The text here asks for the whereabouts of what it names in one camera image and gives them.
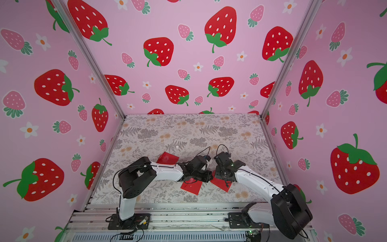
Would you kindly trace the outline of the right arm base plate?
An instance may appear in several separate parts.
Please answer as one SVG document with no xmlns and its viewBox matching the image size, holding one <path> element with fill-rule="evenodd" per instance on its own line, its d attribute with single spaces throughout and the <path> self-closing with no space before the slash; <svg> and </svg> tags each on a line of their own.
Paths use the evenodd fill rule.
<svg viewBox="0 0 387 242">
<path fill-rule="evenodd" d="M 263 229 L 270 227 L 268 224 L 265 223 L 253 222 L 246 213 L 242 212 L 228 213 L 228 217 L 225 218 L 224 221 L 228 222 L 229 227 L 232 229 Z"/>
</svg>

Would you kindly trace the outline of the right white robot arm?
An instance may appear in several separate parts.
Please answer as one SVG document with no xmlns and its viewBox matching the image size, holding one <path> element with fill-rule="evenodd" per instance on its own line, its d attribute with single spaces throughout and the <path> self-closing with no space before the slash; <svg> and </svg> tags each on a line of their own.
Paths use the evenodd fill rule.
<svg viewBox="0 0 387 242">
<path fill-rule="evenodd" d="M 243 208 L 236 224 L 253 228 L 260 224 L 274 225 L 285 237 L 294 240 L 312 221 L 312 213 L 300 191 L 293 184 L 282 185 L 254 172 L 240 160 L 232 161 L 231 155 L 221 152 L 214 157 L 217 166 L 215 178 L 236 182 L 249 187 L 267 201 L 271 208 L 249 203 Z"/>
</svg>

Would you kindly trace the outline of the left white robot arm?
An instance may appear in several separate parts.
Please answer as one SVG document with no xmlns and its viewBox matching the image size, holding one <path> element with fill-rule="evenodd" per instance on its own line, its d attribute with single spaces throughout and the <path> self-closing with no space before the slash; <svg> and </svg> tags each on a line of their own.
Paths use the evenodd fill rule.
<svg viewBox="0 0 387 242">
<path fill-rule="evenodd" d="M 197 155 L 191 161 L 175 165 L 157 164 L 148 157 L 142 157 L 118 173 L 121 193 L 118 217 L 126 221 L 134 217 L 137 197 L 156 180 L 188 182 L 194 179 L 207 183 L 212 180 L 212 172 L 207 170 L 208 155 Z"/>
</svg>

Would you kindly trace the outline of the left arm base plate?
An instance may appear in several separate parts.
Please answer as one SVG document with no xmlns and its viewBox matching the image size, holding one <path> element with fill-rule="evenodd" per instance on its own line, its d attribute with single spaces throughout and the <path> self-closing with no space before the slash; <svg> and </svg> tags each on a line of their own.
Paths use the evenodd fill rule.
<svg viewBox="0 0 387 242">
<path fill-rule="evenodd" d="M 117 214 L 113 214 L 105 221 L 108 223 L 108 230 L 147 230 L 151 214 L 134 214 L 129 219 L 121 220 Z"/>
</svg>

